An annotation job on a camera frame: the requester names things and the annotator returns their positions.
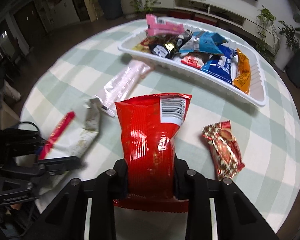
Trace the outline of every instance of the metal screw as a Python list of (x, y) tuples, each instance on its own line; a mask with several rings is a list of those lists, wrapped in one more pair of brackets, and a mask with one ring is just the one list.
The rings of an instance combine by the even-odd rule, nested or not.
[(114, 169), (109, 169), (109, 170), (107, 170), (106, 171), (106, 174), (108, 175), (108, 176), (113, 176), (114, 174), (115, 174), (115, 170)]
[(33, 184), (31, 182), (28, 182), (27, 189), (31, 189), (33, 187)]
[(194, 176), (194, 175), (197, 174), (197, 172), (196, 172), (195, 170), (187, 170), (187, 174), (188, 174), (189, 176)]
[(71, 179), (71, 185), (72, 185), (72, 186), (76, 186), (76, 185), (78, 185), (79, 183), (80, 183), (80, 180), (79, 180), (79, 179), (77, 179), (77, 178)]
[(222, 181), (223, 181), (223, 183), (225, 183), (227, 185), (230, 185), (232, 183), (232, 180), (229, 178), (224, 178)]

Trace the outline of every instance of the pink snack package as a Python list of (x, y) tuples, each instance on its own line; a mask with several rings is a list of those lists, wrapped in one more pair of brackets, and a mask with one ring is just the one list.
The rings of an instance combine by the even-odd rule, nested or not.
[(155, 36), (158, 34), (180, 34), (179, 31), (174, 31), (174, 30), (164, 30), (164, 29), (147, 29), (146, 34), (148, 37), (150, 36)]
[(172, 22), (168, 22), (162, 19), (158, 19), (153, 14), (146, 15), (148, 29), (160, 29), (160, 30), (168, 30), (174, 31), (176, 34), (183, 33), (185, 31), (182, 24), (176, 24)]

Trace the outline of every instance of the wooden door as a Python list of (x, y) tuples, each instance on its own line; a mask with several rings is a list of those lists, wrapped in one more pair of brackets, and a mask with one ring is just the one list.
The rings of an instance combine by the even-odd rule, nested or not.
[(30, 47), (34, 47), (41, 42), (46, 31), (42, 25), (37, 10), (34, 7), (34, 2), (30, 2), (21, 8), (14, 15), (14, 18)]

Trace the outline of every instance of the white plastic tray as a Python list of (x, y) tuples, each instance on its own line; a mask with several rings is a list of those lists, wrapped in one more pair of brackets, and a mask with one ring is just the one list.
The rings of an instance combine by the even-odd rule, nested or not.
[[(196, 31), (214, 31), (213, 29), (202, 29), (195, 26), (190, 26), (184, 24), (185, 30), (191, 30), (192, 32)], [(128, 53), (133, 57), (136, 57), (139, 60), (145, 60), (148, 63), (152, 63), (155, 65), (159, 65), (165, 68), (168, 68), (172, 71), (177, 71), (182, 75), (186, 75), (194, 78), (202, 83), (208, 84), (215, 89), (218, 89), (228, 95), (235, 97), (237, 100), (242, 102), (250, 102), (255, 106), (263, 107), (266, 105), (266, 90), (264, 84), (263, 72), (260, 68), (260, 62), (258, 54), (251, 50), (250, 48), (237, 43), (234, 40), (231, 40), (229, 37), (224, 36), (229, 42), (224, 43), (225, 46), (231, 47), (233, 49), (239, 48), (242, 53), (244, 53), (250, 62), (251, 68), (251, 83), (250, 83), (250, 91), (249, 94), (245, 94), (239, 89), (231, 86), (224, 81), (211, 76), (205, 72), (197, 70), (193, 67), (187, 66), (185, 64), (180, 63), (178, 60), (171, 60), (166, 58), (161, 58), (153, 54), (144, 53), (136, 50), (132, 50), (134, 46), (143, 41), (146, 38), (145, 30), (135, 33), (130, 37), (126, 38), (119, 46), (118, 49), (124, 53)]]

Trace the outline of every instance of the checkered tablecloth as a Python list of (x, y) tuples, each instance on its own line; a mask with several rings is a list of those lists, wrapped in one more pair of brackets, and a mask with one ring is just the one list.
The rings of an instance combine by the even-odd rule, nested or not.
[[(199, 22), (197, 26), (207, 28), (206, 24)], [(78, 98), (93, 97), (127, 65), (131, 56), (123, 55), (117, 46), (133, 32), (146, 27), (145, 20), (119, 25), (66, 52), (32, 89), (21, 120), (36, 123), (43, 137), (48, 138)], [(251, 48), (236, 35), (216, 30)], [(160, 67), (140, 81), (131, 97), (163, 92), (192, 95), (186, 120), (177, 134), (175, 149), (178, 158), (186, 160), (191, 169), (211, 179), (215, 178), (215, 171), (210, 152), (201, 141), (202, 127), (230, 120), (246, 165), (234, 181), (277, 231), (300, 189), (300, 120), (283, 81), (262, 57), (260, 62), (267, 93), (267, 104), (263, 108), (240, 103), (205, 84)], [(120, 135), (118, 119), (102, 114), (100, 135), (83, 158), (86, 168), (73, 171), (53, 191), (44, 194), (42, 203), (49, 203), (71, 178), (93, 179), (112, 168), (116, 160), (123, 158)], [(115, 215), (118, 239), (184, 239), (186, 214), (117, 208)]]

